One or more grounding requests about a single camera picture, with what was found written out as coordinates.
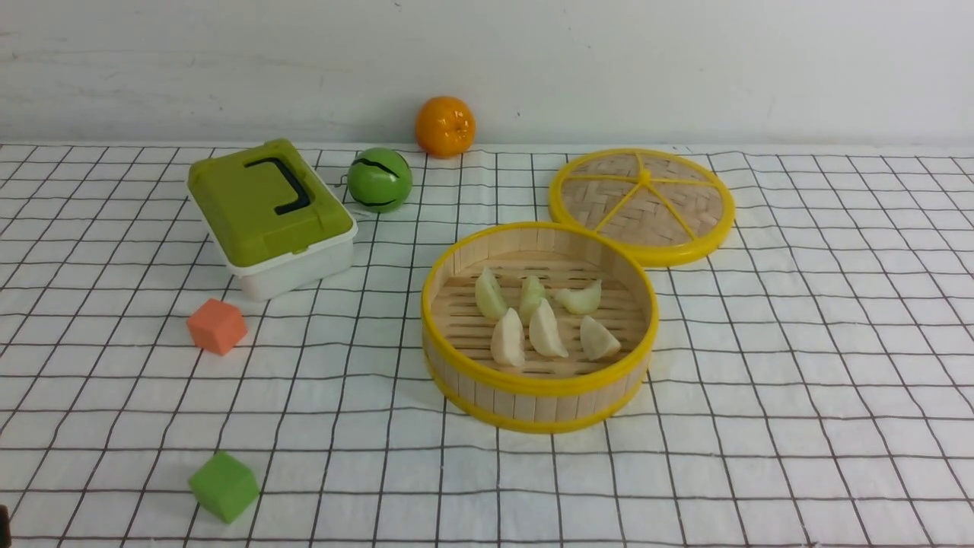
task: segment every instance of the white container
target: white container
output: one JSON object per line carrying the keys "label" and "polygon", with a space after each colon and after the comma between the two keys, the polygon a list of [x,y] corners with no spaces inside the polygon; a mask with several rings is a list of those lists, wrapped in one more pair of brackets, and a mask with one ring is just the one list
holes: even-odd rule
{"label": "white container", "polygon": [[[341,205],[341,200],[321,180],[320,175],[310,166],[307,166],[307,164],[305,166],[308,167],[309,172],[315,175],[317,183]],[[200,214],[201,220],[206,225],[206,231],[209,233],[210,241],[213,242],[214,247],[220,254],[221,260],[230,273],[240,279],[243,294],[248,299],[258,302],[265,301],[309,285],[316,280],[333,276],[352,267],[353,239],[358,233],[358,224],[347,209],[345,209],[345,212],[349,215],[349,219],[352,220],[352,226],[344,234],[312,244],[300,253],[281,254],[252,266],[239,267],[233,264],[224,252],[212,226],[210,226],[209,220],[204,215],[193,193],[190,191],[189,180],[189,178],[186,180],[186,190],[189,200],[193,203],[193,208]]]}

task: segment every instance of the bamboo steamer lid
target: bamboo steamer lid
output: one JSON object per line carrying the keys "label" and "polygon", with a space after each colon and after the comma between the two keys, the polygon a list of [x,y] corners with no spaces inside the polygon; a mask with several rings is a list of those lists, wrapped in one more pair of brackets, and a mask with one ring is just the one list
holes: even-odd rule
{"label": "bamboo steamer lid", "polygon": [[695,162],[649,149],[593,152],[551,182],[551,219],[613,240],[644,267],[703,258],[731,233],[731,192]]}

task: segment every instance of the foam cube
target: foam cube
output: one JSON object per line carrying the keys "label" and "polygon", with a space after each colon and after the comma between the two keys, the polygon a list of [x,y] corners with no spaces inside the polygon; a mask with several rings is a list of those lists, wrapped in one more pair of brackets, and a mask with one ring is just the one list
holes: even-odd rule
{"label": "foam cube", "polygon": [[260,495],[253,472],[222,450],[193,474],[189,488],[200,506],[225,524],[233,523]]}
{"label": "foam cube", "polygon": [[239,308],[212,298],[186,320],[193,344],[223,356],[246,335],[246,322]]}

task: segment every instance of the table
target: table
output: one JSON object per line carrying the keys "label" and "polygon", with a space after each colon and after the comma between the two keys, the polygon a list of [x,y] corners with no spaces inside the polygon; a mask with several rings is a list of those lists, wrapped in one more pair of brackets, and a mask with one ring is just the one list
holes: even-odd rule
{"label": "table", "polygon": [[[648,271],[638,397],[549,437],[444,402],[419,291],[458,238],[548,219],[555,171],[605,146],[400,146],[416,186],[355,211],[355,266],[252,303],[183,180],[253,143],[103,144],[0,147],[18,548],[974,544],[974,148],[656,146],[718,174],[736,227]],[[340,196],[366,146],[300,144]],[[210,297],[249,327],[223,358],[185,328]],[[263,490],[229,526],[186,483],[217,448]]]}

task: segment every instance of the green ball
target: green ball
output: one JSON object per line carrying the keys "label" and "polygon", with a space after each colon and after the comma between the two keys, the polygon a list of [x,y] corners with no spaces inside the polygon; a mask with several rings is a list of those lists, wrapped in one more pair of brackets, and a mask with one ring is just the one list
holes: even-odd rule
{"label": "green ball", "polygon": [[398,152],[388,148],[362,151],[349,166],[349,193],[376,213],[390,212],[406,201],[413,189],[413,172]]}

